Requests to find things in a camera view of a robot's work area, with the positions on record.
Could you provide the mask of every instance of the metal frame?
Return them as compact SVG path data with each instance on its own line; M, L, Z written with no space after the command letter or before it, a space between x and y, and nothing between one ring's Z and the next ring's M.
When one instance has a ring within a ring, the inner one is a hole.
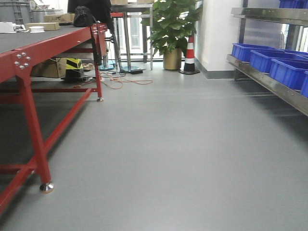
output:
M130 46L129 46L129 36L128 36L128 18L150 18L150 36L152 35L153 30L153 4L126 4L126 5L113 5L112 6L113 12L122 12L123 13L123 22L124 22L124 35L125 35L125 45L126 45L126 57L128 62L128 71L131 70L131 61L130 56L131 55L143 55L143 60L145 60L145 55L148 55L147 53L147 47L143 47L143 53L140 54L132 54L130 53ZM141 14L141 15L128 15L128 13L133 12L144 12L146 10L149 10L149 14ZM146 37L143 36L143 43L146 43ZM150 47L150 66L151 70L153 69L153 47L151 44Z
M232 8L231 14L244 19L308 26L308 9Z
M248 63L244 63L234 58L230 54L227 56L227 60L237 70L252 78L254 81L273 92L275 95L289 103L298 111L308 116L308 98L274 80L273 78L269 77L269 75L259 72Z
M291 50L296 47L299 26L308 26L308 9L245 8L244 6L247 6L247 0L243 0L243 8L232 8L231 11L235 17L241 18L239 42L244 40L246 19L290 24L286 48ZM245 74L308 116L308 98L231 55L227 56L227 60L236 68L235 80L242 78Z
M95 24L91 27L79 28L76 31L64 35L16 48L13 51L0 53L0 70L5 70L0 73L0 83L12 77L16 77L19 93L2 95L0 97L0 103L20 103L24 106L26 121L34 149L33 157L26 164L0 165L0 174L15 174L13 180L0 194L0 213L5 210L21 185L32 173L39 174L42 183L40 189L43 193L49 193L53 190L51 174L46 157L48 151L55 144L92 92L98 94L99 102L103 101L99 66L97 63L95 63L96 87L87 89L33 90L31 88L30 77L32 67L69 49L70 52L93 52L92 49L78 49L78 51L74 51L73 49L74 46L86 42L91 38L95 39L97 47L96 52L101 50L102 54L104 54L106 50L104 47L104 33L106 30L107 27L105 24ZM32 92L84 92L84 94L54 129L51 135L44 141Z

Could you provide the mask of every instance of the metal shelf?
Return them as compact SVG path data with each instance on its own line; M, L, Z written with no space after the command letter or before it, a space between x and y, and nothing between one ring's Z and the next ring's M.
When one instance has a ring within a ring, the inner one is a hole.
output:
M299 92L286 87L280 82L277 82L276 80L269 77L269 75L259 72L248 63L243 63L242 61L234 58L230 54L228 54L227 60L237 70L252 78L254 81L273 92L275 95L286 101L298 111L308 116L308 98L299 94Z
M231 14L244 19L308 26L308 9L232 8Z

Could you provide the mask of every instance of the traffic cone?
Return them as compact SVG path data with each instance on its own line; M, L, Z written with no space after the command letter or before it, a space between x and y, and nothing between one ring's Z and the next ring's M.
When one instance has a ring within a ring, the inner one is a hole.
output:
M180 70L179 72L186 75L200 73L199 70L195 70L194 68L193 36L189 36L188 38L184 70Z
M82 77L82 74L83 74L83 66L81 63L81 59L67 58L65 77L62 79L76 80L80 79Z

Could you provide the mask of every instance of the red metal table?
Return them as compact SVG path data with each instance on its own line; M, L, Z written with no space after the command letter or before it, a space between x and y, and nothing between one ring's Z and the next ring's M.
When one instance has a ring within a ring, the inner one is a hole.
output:
M33 66L57 56L63 52L69 53L95 53L101 51L104 55L105 48L105 24L94 24L91 27L76 28L62 26L57 32L46 31L45 33L29 34L5 34L0 35L0 83L15 77L18 90L15 93L0 95L0 104L19 103L23 105L25 117L33 146L33 156L26 164L0 165L0 174L14 175L14 178L0 194L0 213L8 206L19 188L32 173L40 176L42 185L40 190L49 193L53 190L51 174L47 161L47 153L60 137L65 128L72 121L78 110L82 107L91 93L98 94L98 102L103 101L102 86L99 66L95 63L96 86L94 88L79 89L32 89L31 69ZM84 42L95 41L96 51L93 49L75 48ZM82 96L62 119L51 135L43 140L35 102L32 92L83 92Z

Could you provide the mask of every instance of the potted plant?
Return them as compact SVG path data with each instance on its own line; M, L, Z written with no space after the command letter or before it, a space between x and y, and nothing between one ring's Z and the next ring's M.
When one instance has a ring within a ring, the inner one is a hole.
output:
M151 43L154 54L164 55L164 68L179 70L182 53L185 56L187 37L196 33L195 22L199 20L201 7L196 0L157 0L153 4L153 32Z

